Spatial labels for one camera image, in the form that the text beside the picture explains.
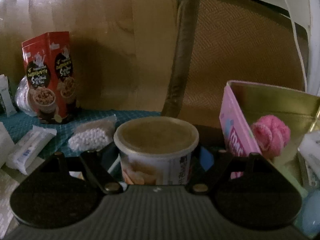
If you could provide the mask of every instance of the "chair backrest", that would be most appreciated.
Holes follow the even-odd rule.
[[[308,36],[296,29],[307,66]],[[304,90],[290,19],[251,0],[182,0],[162,115],[196,125],[206,145],[223,143],[219,113],[228,80]]]

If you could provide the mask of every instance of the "pink fluffy object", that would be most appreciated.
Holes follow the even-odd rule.
[[[251,130],[266,159],[279,156],[290,141],[290,128],[274,115],[261,117]]]

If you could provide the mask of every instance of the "red box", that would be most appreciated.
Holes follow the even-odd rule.
[[[76,108],[69,32],[50,32],[22,43],[32,108],[41,123],[66,123]]]

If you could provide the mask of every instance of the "black oval label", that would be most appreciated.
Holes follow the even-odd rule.
[[[73,65],[71,61],[71,57],[68,56],[67,58],[59,53],[56,56],[56,60],[54,62],[54,69],[56,71],[57,77],[64,81],[65,78],[72,76],[73,72]]]
[[[37,87],[48,87],[50,83],[50,70],[46,63],[37,65],[31,61],[27,66],[27,80],[36,89]]]

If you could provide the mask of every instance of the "gray ribbed panel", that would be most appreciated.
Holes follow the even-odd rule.
[[[252,231],[222,217],[205,196],[183,186],[130,186],[120,195],[106,196],[85,220],[60,229],[19,226],[5,240],[287,240],[306,239],[293,227]]]

